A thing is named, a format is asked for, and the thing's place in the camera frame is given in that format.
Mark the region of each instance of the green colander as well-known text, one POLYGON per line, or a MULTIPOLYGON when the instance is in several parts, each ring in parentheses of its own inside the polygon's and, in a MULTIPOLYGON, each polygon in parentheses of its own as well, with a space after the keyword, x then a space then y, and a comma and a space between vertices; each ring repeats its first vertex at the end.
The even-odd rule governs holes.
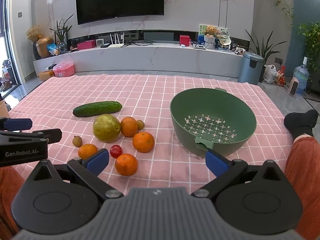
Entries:
POLYGON ((170 111, 179 141, 200 157, 209 149, 223 156, 236 152, 257 126, 250 107, 220 88, 180 92, 172 99, 170 111))

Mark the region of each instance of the gray handle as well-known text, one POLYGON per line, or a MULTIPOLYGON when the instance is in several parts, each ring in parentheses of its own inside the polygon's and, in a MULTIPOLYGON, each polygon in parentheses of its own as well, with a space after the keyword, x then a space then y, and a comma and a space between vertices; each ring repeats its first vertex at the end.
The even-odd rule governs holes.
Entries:
POLYGON ((212 150, 214 145, 214 142, 200 138, 200 137, 195 138, 195 143, 197 144, 197 148, 205 151, 207 151, 208 149, 212 150))
POLYGON ((223 88, 215 88, 216 90, 220 90, 220 91, 223 91, 223 92, 227 92, 225 89, 223 88))

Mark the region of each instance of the blue trash can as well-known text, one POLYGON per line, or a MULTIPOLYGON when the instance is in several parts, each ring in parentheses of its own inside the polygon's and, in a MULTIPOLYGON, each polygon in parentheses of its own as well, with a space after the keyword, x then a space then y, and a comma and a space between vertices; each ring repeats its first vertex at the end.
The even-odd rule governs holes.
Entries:
POLYGON ((262 70, 262 64, 263 57, 251 52, 245 52, 241 63, 238 82, 248 82, 252 85, 257 85, 262 70))

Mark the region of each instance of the plastic bag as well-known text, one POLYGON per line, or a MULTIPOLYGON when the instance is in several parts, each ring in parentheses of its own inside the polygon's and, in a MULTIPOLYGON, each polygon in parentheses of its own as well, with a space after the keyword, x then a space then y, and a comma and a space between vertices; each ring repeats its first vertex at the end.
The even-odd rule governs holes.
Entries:
POLYGON ((274 65, 267 65, 263 75, 265 82, 271 84, 277 76, 278 72, 276 70, 276 67, 274 65))
POLYGON ((52 43, 50 45, 47 45, 47 49, 50 52, 51 55, 56 56, 60 54, 59 49, 57 48, 57 45, 52 43))

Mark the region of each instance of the orange pants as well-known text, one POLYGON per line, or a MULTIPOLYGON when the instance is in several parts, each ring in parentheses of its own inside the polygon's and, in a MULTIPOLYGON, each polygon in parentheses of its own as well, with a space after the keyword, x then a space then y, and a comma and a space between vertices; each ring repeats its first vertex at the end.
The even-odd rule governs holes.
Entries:
MULTIPOLYGON (((285 175, 303 204, 296 231, 306 240, 320 235, 320 144, 313 137, 296 141, 287 160, 285 175)), ((13 167, 0 168, 0 239, 12 238, 19 230, 11 215, 11 203, 23 178, 13 167)))
POLYGON ((320 235, 320 144, 315 138, 304 137, 293 144, 285 175, 303 205, 296 231, 314 240, 320 235))

